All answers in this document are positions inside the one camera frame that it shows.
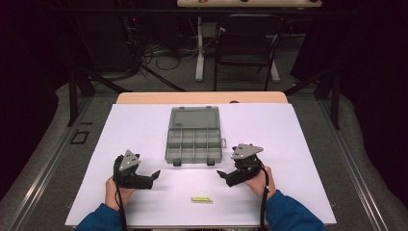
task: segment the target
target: blue sleeve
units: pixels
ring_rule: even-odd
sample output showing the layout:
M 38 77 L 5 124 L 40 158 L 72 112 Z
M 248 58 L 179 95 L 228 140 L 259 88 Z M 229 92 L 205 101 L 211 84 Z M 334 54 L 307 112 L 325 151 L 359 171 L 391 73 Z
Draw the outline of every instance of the blue sleeve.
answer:
M 302 204 L 280 191 L 267 201 L 267 221 L 273 231 L 325 230 L 324 224 Z
M 121 231 L 122 223 L 120 212 L 105 204 L 100 204 L 95 212 L 88 214 L 75 228 L 77 231 L 112 230 Z

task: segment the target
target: person's arm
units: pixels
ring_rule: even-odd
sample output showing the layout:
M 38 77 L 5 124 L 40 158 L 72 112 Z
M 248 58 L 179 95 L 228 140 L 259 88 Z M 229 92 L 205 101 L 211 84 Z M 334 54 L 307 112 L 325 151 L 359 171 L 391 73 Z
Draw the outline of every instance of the person's arm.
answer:
M 126 206 L 129 202 L 134 191 L 135 189 L 120 188 L 123 206 Z M 93 213 L 88 214 L 75 230 L 122 230 L 120 212 L 118 211 L 119 206 L 116 203 L 115 196 L 117 196 L 116 185 L 111 177 L 106 182 L 105 204 L 100 204 Z
M 306 207 L 276 190 L 270 167 L 265 167 L 265 169 L 269 176 L 266 212 L 271 230 L 325 230 L 323 223 Z M 261 197 L 265 188 L 264 172 L 260 171 L 257 176 L 245 183 L 255 194 Z

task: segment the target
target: white stand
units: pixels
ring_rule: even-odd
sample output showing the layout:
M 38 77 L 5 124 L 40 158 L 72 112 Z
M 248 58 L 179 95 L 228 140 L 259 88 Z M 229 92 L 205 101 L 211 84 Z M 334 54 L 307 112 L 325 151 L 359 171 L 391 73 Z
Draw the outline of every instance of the white stand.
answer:
M 197 23 L 197 33 L 198 33 L 198 58 L 197 58 L 197 69 L 195 71 L 195 81 L 203 81 L 203 72 L 204 72 L 204 52 L 203 52 L 203 28 L 201 17 L 198 17 Z

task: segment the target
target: yellow object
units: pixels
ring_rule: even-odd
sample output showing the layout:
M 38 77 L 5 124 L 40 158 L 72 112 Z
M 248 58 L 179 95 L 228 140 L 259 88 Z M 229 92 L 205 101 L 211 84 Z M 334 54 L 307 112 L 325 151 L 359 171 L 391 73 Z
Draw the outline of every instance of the yellow object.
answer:
M 213 200 L 207 196 L 193 196 L 191 198 L 191 201 L 192 202 L 210 202 L 210 203 L 213 202 Z

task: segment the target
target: gray plastic organizer box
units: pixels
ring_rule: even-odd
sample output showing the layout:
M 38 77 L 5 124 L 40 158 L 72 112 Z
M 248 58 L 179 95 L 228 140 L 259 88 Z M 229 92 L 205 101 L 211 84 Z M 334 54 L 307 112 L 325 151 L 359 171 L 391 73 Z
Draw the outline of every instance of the gray plastic organizer box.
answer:
M 222 159 L 218 107 L 179 107 L 171 110 L 166 161 L 213 166 Z

